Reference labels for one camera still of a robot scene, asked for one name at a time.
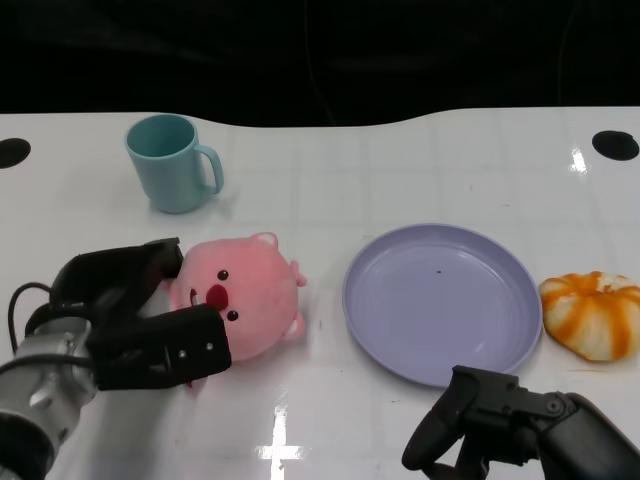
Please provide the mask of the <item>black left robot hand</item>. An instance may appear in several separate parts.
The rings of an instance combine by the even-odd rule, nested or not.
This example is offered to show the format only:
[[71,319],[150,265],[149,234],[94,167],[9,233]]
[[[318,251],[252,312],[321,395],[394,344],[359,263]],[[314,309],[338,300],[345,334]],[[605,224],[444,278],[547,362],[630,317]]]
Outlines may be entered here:
[[178,239],[167,238],[77,255],[60,270],[50,305],[89,322],[86,348],[99,389],[165,389],[230,368],[224,322],[213,308],[141,315],[182,265]]

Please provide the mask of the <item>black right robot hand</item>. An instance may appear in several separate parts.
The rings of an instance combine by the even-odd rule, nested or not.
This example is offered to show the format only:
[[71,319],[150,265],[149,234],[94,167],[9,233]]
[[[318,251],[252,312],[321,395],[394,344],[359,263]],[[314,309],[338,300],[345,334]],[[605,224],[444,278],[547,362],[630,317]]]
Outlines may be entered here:
[[420,422],[403,466],[430,479],[485,479],[491,462],[537,460],[547,479],[636,479],[638,448],[576,393],[535,393],[464,366]]

